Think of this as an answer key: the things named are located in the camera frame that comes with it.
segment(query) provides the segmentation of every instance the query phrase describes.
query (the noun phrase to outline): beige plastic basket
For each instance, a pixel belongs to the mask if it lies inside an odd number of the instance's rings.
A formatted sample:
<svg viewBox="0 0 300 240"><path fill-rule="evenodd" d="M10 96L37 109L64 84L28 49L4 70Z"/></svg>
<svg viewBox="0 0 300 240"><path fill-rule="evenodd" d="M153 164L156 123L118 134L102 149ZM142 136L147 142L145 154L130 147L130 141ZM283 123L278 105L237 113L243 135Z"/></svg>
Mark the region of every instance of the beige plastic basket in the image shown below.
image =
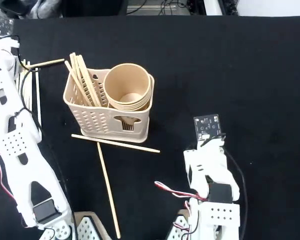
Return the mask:
<svg viewBox="0 0 300 240"><path fill-rule="evenodd" d="M154 78L149 74L152 81L152 94L148 107L141 111L122 111L109 108L111 106L109 106L104 92L105 76L110 69L88 69L88 71L102 107L83 105L83 97L70 74L63 93L63 100L80 125L82 135L116 141L144 142L148 137L149 112L152 107L155 86ZM85 84L83 84L83 88L88 93ZM137 118L138 121L133 125L126 124L121 120L121 116Z"/></svg>

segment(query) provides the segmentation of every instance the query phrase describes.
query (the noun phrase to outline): black tablecloth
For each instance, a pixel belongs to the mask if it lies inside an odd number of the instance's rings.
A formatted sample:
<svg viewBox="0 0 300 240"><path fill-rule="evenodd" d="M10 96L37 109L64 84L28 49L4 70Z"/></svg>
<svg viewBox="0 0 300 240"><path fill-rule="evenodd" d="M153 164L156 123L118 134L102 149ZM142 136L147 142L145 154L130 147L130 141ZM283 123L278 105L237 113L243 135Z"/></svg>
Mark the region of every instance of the black tablecloth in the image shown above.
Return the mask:
<svg viewBox="0 0 300 240"><path fill-rule="evenodd" d="M32 63L76 52L89 68L130 62L154 76L142 145L161 154L102 145L122 239L165 238L183 200L154 181L188 190L183 150L196 141L193 117L217 113L226 148L246 177L245 239L300 240L300 17L22 20L15 32L22 56ZM96 212L115 238L96 145L71 138L80 129L63 102L66 78L63 65L41 71L42 125L73 209ZM236 168L229 168L242 190ZM20 221L0 188L0 239L38 239L40 232L22 228Z"/></svg>

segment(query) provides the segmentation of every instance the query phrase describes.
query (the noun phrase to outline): floor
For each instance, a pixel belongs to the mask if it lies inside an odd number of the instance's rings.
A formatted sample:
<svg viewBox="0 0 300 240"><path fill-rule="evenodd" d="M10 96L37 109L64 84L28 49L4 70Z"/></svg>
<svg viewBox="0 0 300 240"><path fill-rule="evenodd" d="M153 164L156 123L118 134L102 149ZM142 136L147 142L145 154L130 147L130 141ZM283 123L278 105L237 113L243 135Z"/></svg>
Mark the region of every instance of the floor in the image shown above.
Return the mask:
<svg viewBox="0 0 300 240"><path fill-rule="evenodd" d="M132 12L139 8L145 0L129 0L127 13ZM167 5L164 10L162 9L163 0L147 0L145 5L136 12L131 13L130 15L135 16L156 16L156 15L190 15L187 8L179 7L176 2L177 0L167 0L167 3L172 2ZM185 4L187 0L179 0L180 3Z"/></svg>

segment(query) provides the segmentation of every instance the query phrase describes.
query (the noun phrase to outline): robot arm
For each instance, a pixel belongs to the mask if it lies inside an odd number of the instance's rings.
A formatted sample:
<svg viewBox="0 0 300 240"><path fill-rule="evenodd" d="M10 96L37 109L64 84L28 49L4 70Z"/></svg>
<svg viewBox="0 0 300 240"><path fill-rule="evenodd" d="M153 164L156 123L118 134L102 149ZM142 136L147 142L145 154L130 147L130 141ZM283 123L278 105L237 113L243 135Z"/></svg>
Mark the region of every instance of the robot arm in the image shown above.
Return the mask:
<svg viewBox="0 0 300 240"><path fill-rule="evenodd" d="M183 219L188 228L173 224L167 240L238 240L240 206L234 202L240 189L227 167L219 116L195 117L194 122L197 149L183 152L185 170L189 187L206 200L189 199Z"/></svg>
<svg viewBox="0 0 300 240"><path fill-rule="evenodd" d="M1 39L0 49L4 45L5 50L9 47L10 51L13 46L7 47L8 43L15 43L15 40L9 37ZM70 228L74 227L71 208L53 169L39 150L41 136L16 89L14 80L19 75L18 65L11 69L15 61L16 57L12 54L6 55L6 58L0 54L0 155L7 181L26 225L40 230L60 230L55 237L65 240L73 232ZM44 187L51 198L33 205L32 182Z"/></svg>

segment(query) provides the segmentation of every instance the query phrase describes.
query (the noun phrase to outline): stacked paper cups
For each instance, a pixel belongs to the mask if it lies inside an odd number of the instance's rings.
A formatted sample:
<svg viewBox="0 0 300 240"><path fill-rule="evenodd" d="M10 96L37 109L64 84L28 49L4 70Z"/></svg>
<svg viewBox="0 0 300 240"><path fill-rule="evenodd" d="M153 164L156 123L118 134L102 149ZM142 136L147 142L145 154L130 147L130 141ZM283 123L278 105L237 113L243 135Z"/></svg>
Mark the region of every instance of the stacked paper cups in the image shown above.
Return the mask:
<svg viewBox="0 0 300 240"><path fill-rule="evenodd" d="M104 78L104 93L109 104L122 111L142 111L152 95L151 78L141 66L124 63L113 67ZM122 117L127 124L135 118Z"/></svg>

